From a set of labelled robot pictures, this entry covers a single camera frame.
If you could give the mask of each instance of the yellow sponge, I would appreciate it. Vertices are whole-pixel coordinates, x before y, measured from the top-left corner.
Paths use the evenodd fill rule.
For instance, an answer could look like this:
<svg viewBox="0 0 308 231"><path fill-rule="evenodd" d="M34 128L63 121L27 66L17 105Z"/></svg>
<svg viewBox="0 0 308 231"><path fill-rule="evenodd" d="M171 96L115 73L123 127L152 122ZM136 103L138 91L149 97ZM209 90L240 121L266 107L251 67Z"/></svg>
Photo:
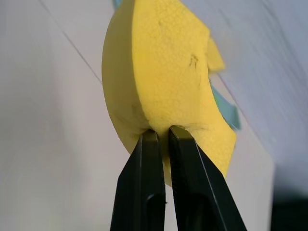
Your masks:
<svg viewBox="0 0 308 231"><path fill-rule="evenodd" d="M168 185L172 125L188 130L226 176L236 134L208 78L208 69L222 68L209 29L179 0L125 0L111 19L102 64L109 116L130 154L144 131L158 133Z"/></svg>

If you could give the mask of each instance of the yellow foam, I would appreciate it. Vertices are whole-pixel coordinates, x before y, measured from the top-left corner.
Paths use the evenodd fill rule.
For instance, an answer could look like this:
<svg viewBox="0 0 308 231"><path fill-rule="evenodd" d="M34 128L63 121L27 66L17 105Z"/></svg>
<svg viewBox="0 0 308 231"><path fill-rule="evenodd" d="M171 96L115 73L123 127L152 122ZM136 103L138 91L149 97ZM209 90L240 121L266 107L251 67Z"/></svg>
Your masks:
<svg viewBox="0 0 308 231"><path fill-rule="evenodd" d="M179 0L125 0L110 22L102 64L109 116L130 154L144 131L158 133L169 185L172 125L185 127L226 176L236 134L208 77L223 67L209 29Z"/></svg>

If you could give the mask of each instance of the white surface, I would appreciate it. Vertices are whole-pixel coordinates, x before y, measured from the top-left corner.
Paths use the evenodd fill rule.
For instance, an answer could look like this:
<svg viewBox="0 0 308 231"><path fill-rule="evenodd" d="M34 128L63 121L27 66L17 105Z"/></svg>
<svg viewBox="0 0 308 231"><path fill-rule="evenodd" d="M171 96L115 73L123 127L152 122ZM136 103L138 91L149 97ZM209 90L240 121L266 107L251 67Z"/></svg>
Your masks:
<svg viewBox="0 0 308 231"><path fill-rule="evenodd" d="M0 2L1 231L109 229L128 159L97 79L112 13L106 0ZM273 164L242 123L227 183L248 230L261 231ZM174 231L169 187L167 201L165 230Z"/></svg>
<svg viewBox="0 0 308 231"><path fill-rule="evenodd" d="M276 200L308 196L308 1L183 0L211 29L222 80L277 164Z"/></svg>

